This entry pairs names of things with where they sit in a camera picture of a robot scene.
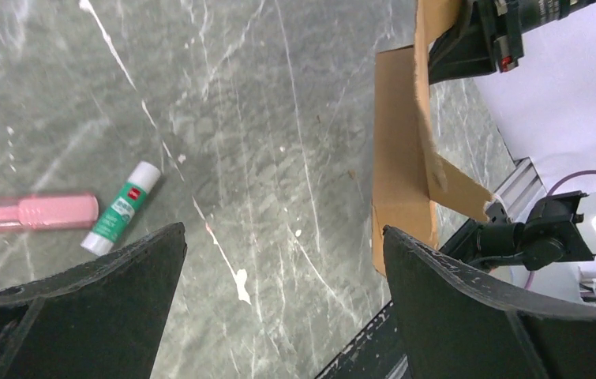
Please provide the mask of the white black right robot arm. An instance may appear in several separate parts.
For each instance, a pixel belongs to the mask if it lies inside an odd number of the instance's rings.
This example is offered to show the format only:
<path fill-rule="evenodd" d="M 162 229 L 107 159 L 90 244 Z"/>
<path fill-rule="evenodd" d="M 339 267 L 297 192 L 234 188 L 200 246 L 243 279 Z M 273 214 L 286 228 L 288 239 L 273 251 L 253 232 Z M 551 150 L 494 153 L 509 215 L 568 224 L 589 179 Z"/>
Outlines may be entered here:
<path fill-rule="evenodd" d="M 590 6 L 589 1 L 429 1 L 431 84 L 506 73 L 524 56 L 524 33 Z M 512 222 L 501 203 L 486 223 L 444 248 L 456 260 L 489 271 L 522 265 L 535 272 L 554 262 L 596 258 L 596 193 L 551 189 L 524 222 Z"/>

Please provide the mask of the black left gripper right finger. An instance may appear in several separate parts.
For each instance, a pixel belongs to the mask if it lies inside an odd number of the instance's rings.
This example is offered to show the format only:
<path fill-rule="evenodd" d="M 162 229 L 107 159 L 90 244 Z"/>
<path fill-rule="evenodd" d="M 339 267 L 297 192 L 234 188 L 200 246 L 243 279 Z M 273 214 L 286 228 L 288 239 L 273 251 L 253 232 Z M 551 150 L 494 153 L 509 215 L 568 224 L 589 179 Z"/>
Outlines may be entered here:
<path fill-rule="evenodd" d="M 385 273 L 415 378 L 596 378 L 596 307 L 515 287 L 396 227 Z"/>

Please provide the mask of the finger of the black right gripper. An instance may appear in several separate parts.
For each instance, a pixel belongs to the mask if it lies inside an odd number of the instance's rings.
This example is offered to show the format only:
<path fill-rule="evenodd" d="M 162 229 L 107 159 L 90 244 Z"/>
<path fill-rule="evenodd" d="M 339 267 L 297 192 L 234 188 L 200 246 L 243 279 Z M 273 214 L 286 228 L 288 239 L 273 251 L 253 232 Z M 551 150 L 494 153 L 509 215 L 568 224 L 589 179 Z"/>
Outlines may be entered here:
<path fill-rule="evenodd" d="M 429 83 L 472 78 L 492 73 L 490 5 L 462 1 L 455 24 L 429 51 Z"/>

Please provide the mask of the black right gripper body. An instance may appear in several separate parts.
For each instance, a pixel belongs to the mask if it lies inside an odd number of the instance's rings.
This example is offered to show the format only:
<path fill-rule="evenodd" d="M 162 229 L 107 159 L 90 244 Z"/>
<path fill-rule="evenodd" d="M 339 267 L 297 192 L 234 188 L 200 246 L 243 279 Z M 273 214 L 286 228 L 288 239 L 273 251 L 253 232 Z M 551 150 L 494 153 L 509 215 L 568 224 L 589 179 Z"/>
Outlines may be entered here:
<path fill-rule="evenodd" d="M 475 1 L 486 44 L 496 67 L 506 73 L 524 56 L 519 1 Z"/>

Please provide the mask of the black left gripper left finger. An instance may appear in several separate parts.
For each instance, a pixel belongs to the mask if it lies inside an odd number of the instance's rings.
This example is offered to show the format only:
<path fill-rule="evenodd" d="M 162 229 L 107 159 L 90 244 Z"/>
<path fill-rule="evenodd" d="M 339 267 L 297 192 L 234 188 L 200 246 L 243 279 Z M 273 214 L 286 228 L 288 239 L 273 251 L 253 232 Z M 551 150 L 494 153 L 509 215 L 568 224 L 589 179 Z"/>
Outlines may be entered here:
<path fill-rule="evenodd" d="M 182 273 L 182 223 L 0 291 L 0 378 L 147 378 Z"/>

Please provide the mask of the brown cardboard paper box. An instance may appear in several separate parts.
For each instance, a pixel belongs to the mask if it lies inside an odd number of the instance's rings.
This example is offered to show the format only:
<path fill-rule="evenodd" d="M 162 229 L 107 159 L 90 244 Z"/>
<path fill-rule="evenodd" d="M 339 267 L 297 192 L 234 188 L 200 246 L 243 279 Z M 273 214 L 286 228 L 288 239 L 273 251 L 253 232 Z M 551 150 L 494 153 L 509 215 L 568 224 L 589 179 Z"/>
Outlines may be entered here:
<path fill-rule="evenodd" d="M 373 265 L 381 275 L 385 226 L 436 247 L 436 204 L 488 219 L 493 195 L 438 154 L 429 114 L 428 46 L 463 7 L 460 1 L 419 1 L 414 43 L 376 56 L 371 221 Z"/>

